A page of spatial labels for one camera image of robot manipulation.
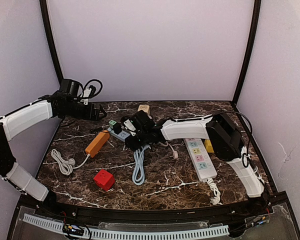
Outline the red cube socket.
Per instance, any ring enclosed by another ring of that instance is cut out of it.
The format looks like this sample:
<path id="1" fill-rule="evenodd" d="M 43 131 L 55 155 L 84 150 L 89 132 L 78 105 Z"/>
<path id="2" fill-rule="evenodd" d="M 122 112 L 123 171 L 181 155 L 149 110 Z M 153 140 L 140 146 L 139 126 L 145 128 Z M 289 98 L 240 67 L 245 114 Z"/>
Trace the red cube socket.
<path id="1" fill-rule="evenodd" d="M 106 171 L 105 169 L 101 169 L 93 178 L 95 184 L 102 188 L 104 191 L 108 191 L 115 183 L 114 176 Z"/>

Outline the yellow cube socket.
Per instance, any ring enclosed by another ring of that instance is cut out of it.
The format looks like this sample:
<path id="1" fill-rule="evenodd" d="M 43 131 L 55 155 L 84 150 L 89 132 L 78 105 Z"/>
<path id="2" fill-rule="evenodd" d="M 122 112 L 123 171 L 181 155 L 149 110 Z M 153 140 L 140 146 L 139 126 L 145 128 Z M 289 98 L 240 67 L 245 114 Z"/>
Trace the yellow cube socket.
<path id="1" fill-rule="evenodd" d="M 204 146 L 205 146 L 205 149 L 208 153 L 214 153 L 212 143 L 209 139 L 204 140 Z"/>

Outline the white power strip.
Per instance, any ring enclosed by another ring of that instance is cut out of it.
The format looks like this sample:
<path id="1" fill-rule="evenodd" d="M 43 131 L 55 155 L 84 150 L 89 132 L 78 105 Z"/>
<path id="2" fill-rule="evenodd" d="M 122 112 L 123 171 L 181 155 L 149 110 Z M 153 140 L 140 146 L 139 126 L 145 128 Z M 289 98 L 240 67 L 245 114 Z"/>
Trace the white power strip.
<path id="1" fill-rule="evenodd" d="M 217 171 L 202 140 L 200 138 L 184 138 L 183 141 L 198 179 L 201 182 L 207 181 L 209 178 L 214 179 L 217 176 Z"/>

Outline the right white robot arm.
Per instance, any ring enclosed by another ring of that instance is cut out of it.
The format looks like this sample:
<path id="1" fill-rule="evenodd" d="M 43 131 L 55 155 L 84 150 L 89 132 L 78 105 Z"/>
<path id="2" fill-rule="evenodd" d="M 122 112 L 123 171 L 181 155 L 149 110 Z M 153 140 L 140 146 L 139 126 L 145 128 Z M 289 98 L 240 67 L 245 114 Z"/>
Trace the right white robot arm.
<path id="1" fill-rule="evenodd" d="M 241 180 L 248 198 L 260 198 L 266 189 L 257 167 L 249 155 L 249 143 L 245 143 L 241 131 L 229 117 L 230 111 L 219 111 L 196 118 L 166 118 L 155 122 L 143 110 L 122 119 L 132 133 L 125 140 L 131 150 L 147 144 L 176 139 L 210 140 L 214 154 L 227 162 Z"/>

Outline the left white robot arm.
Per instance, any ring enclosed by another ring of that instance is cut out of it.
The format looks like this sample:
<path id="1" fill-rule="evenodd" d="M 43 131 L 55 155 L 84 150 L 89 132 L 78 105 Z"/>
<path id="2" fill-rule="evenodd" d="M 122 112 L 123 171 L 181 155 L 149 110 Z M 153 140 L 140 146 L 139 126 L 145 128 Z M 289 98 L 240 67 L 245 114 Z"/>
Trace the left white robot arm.
<path id="1" fill-rule="evenodd" d="M 14 112 L 0 116 L 0 176 L 39 202 L 55 202 L 56 194 L 26 171 L 13 156 L 9 142 L 51 118 L 70 116 L 79 120 L 99 121 L 107 116 L 104 108 L 93 102 L 84 103 L 78 96 L 56 91 Z"/>

